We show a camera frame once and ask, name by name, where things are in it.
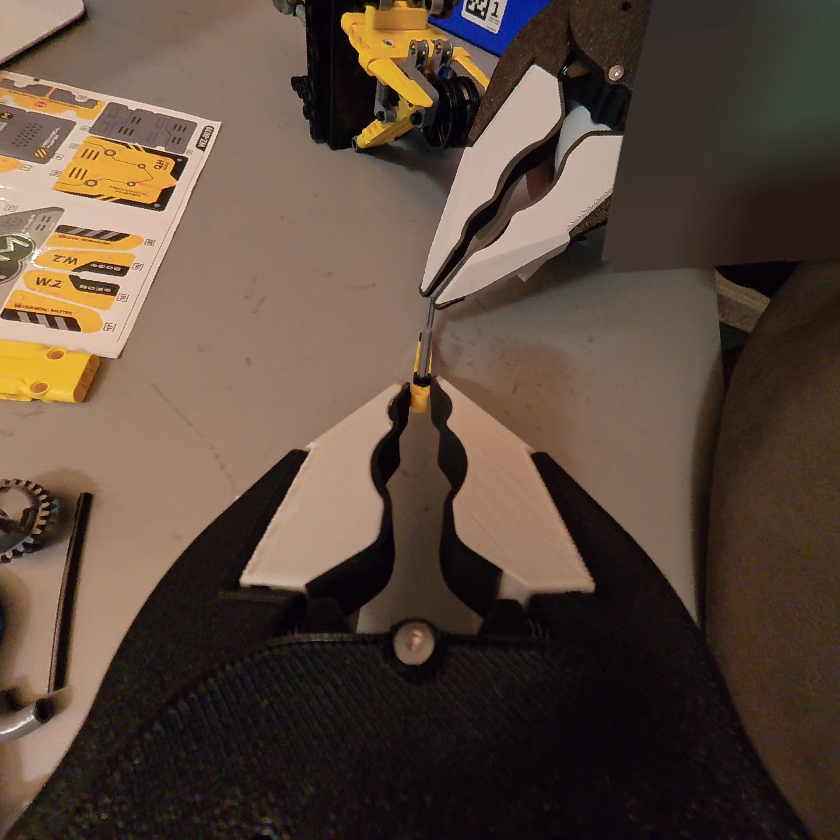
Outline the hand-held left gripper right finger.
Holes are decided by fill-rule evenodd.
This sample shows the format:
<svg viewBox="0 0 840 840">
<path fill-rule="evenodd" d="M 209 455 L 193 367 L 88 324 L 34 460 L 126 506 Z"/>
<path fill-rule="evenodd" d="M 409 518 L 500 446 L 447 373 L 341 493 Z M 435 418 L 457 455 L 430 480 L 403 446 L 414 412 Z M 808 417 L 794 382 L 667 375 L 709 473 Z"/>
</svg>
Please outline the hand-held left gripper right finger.
<svg viewBox="0 0 840 840">
<path fill-rule="evenodd" d="M 526 606 L 537 594 L 592 593 L 533 450 L 444 380 L 432 381 L 430 403 L 451 486 L 440 541 L 449 589 L 481 616 L 498 599 Z"/>
</svg>

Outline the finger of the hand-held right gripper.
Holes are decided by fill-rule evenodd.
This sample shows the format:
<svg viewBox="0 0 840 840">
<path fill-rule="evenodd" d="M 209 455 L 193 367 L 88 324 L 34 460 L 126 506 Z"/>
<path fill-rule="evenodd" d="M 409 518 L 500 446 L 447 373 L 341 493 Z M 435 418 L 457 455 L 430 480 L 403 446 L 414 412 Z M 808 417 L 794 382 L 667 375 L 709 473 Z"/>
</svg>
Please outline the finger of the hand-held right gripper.
<svg viewBox="0 0 840 840">
<path fill-rule="evenodd" d="M 559 131 L 563 117 L 557 76 L 530 66 L 461 156 L 427 258 L 423 296 L 435 296 L 447 286 L 469 242 L 498 211 L 516 166 Z"/>
<path fill-rule="evenodd" d="M 465 299 L 488 285 L 519 275 L 528 278 L 547 259 L 558 255 L 571 241 L 571 232 L 611 196 L 623 136 L 596 127 L 583 108 L 563 118 L 559 131 L 526 156 L 511 174 L 511 183 L 500 196 L 498 211 L 469 242 L 462 260 L 445 288 L 434 299 L 437 309 Z M 506 202 L 522 179 L 519 169 L 532 153 L 553 151 L 553 140 L 562 125 L 572 125 L 578 135 L 565 149 L 549 190 L 537 201 L 503 218 Z"/>
</svg>

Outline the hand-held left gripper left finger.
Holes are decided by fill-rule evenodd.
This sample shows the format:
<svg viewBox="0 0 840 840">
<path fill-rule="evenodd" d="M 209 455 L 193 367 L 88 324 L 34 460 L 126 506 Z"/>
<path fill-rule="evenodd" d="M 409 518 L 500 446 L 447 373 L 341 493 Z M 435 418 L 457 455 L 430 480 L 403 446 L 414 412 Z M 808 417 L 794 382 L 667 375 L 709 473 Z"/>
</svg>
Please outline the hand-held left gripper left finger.
<svg viewBox="0 0 840 840">
<path fill-rule="evenodd" d="M 304 594 L 378 594 L 395 558 L 386 481 L 400 463 L 408 384 L 391 385 L 307 446 L 239 578 Z"/>
</svg>

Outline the yellow toy vehicle model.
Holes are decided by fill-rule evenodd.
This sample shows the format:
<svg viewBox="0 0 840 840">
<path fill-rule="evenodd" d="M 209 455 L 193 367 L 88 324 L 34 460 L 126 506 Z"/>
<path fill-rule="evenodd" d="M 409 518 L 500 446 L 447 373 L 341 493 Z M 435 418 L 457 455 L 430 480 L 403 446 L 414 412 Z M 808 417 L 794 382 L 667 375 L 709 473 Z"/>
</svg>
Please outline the yellow toy vehicle model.
<svg viewBox="0 0 840 840">
<path fill-rule="evenodd" d="M 306 29 L 308 72 L 293 77 L 311 137 L 364 151 L 417 129 L 431 150 L 462 148 L 487 76 L 435 28 L 449 1 L 275 1 Z"/>
</svg>

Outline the yellow thin beam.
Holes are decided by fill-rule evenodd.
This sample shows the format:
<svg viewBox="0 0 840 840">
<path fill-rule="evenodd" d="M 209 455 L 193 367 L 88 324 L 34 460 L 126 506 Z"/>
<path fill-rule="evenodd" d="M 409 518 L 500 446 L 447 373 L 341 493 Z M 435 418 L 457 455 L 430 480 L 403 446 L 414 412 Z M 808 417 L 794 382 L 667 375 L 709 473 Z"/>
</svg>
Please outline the yellow thin beam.
<svg viewBox="0 0 840 840">
<path fill-rule="evenodd" d="M 416 359 L 415 359 L 414 370 L 416 369 L 416 366 L 417 366 L 417 348 L 416 348 Z M 433 353 L 433 334 L 432 334 L 432 353 Z M 431 356 L 430 356 L 430 376 L 431 377 L 432 377 L 432 373 L 431 373 L 432 353 L 431 353 Z M 431 382 L 430 382 L 429 387 L 427 387 L 427 388 L 416 387 L 416 386 L 413 386 L 413 382 L 411 383 L 411 400 L 410 400 L 409 407 L 410 407 L 410 410 L 412 412 L 424 413 L 426 411 L 428 401 L 429 401 L 430 392 L 431 392 L 430 387 L 431 387 Z"/>
</svg>

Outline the grey elbow piece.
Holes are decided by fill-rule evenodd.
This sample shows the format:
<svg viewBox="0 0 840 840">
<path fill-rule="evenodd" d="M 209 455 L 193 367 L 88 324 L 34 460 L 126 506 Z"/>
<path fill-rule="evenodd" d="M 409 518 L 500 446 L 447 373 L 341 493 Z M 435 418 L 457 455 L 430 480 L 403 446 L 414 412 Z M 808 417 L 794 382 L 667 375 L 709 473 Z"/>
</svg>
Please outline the grey elbow piece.
<svg viewBox="0 0 840 840">
<path fill-rule="evenodd" d="M 56 713 L 52 697 L 42 697 L 27 705 L 11 689 L 1 691 L 1 744 L 21 739 L 45 725 Z"/>
</svg>

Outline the thick black rod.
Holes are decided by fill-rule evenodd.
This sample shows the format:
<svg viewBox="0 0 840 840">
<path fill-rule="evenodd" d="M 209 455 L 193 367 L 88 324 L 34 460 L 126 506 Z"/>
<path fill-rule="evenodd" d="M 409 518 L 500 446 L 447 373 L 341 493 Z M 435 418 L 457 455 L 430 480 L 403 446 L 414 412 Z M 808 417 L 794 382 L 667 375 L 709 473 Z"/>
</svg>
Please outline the thick black rod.
<svg viewBox="0 0 840 840">
<path fill-rule="evenodd" d="M 93 495 L 90 492 L 80 493 L 73 517 L 56 609 L 56 626 L 47 688 L 50 695 L 63 690 L 68 683 L 77 589 L 92 502 Z"/>
</svg>

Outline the black bevel gear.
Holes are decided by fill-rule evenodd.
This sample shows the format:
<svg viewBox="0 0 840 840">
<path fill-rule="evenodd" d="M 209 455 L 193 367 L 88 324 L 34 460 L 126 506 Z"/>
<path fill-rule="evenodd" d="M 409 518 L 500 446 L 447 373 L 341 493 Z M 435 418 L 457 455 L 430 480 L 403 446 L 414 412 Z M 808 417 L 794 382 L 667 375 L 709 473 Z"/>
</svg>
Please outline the black bevel gear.
<svg viewBox="0 0 840 840">
<path fill-rule="evenodd" d="M 49 490 L 26 479 L 1 479 L 1 563 L 43 548 L 59 519 Z"/>
</svg>

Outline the yellow rectangular panel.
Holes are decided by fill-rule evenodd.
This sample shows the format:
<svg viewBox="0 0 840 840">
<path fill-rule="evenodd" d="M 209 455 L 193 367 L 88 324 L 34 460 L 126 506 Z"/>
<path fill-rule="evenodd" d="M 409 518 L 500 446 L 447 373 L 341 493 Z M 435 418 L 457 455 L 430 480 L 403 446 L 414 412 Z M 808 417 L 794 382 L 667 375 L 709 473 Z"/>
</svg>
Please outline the yellow rectangular panel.
<svg viewBox="0 0 840 840">
<path fill-rule="evenodd" d="M 1 398 L 82 403 L 98 370 L 93 353 L 1 340 Z"/>
</svg>

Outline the yellow sticker sheet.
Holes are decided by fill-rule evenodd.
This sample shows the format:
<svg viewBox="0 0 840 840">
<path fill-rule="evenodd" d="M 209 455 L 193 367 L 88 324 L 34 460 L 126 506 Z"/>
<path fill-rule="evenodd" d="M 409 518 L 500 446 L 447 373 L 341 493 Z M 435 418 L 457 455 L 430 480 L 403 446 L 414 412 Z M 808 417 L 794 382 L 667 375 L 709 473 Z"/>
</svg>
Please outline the yellow sticker sheet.
<svg viewBox="0 0 840 840">
<path fill-rule="evenodd" d="M 1 74 L 1 337 L 118 358 L 221 124 Z"/>
</svg>

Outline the white book stand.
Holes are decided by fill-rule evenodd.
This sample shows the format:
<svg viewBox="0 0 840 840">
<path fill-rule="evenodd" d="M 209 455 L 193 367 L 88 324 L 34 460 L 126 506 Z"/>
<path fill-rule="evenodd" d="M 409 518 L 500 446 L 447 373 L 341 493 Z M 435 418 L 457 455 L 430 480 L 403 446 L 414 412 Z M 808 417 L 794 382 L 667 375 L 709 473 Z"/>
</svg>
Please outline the white book stand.
<svg viewBox="0 0 840 840">
<path fill-rule="evenodd" d="M 82 1 L 1 1 L 1 63 L 74 23 L 84 13 Z"/>
</svg>

